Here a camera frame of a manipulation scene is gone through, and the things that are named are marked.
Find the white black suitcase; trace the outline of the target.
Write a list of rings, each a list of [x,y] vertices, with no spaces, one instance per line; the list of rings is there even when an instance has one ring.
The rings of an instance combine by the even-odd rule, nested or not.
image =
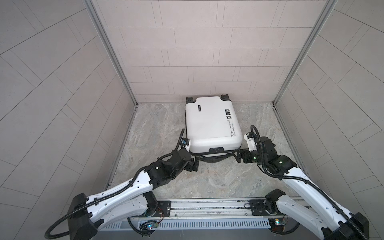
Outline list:
[[[186,132],[191,155],[218,163],[241,148],[243,134],[229,95],[186,97]]]

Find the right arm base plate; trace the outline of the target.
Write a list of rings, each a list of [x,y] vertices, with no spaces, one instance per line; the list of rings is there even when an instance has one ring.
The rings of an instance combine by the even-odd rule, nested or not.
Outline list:
[[[265,199],[259,199],[259,200],[249,200],[248,203],[248,209],[251,210],[252,216],[284,216],[283,213],[281,213],[274,204],[272,204],[270,201],[266,201]]]

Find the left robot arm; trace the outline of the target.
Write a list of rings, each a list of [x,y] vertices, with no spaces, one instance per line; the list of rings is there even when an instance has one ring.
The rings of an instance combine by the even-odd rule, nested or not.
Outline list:
[[[112,222],[152,215],[158,202],[153,190],[168,184],[182,171],[196,172],[200,159],[185,149],[173,151],[166,161],[157,160],[140,168],[134,177],[110,190],[72,199],[67,219],[71,240],[90,240]]]

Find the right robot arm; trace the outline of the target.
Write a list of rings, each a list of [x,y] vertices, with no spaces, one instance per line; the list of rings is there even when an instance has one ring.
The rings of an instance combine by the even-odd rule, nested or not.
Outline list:
[[[287,215],[322,240],[369,239],[368,219],[339,205],[289,157],[264,150],[238,150],[234,156],[238,163],[257,164],[264,174],[283,181],[311,206],[308,209],[297,204],[284,191],[275,189],[265,196],[262,205],[265,213]]]

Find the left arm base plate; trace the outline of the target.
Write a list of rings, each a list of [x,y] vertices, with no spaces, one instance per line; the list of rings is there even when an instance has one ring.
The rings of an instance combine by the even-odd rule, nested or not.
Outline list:
[[[169,217],[171,212],[171,201],[158,201],[156,209],[147,210],[141,215],[133,216],[133,218],[162,218]]]

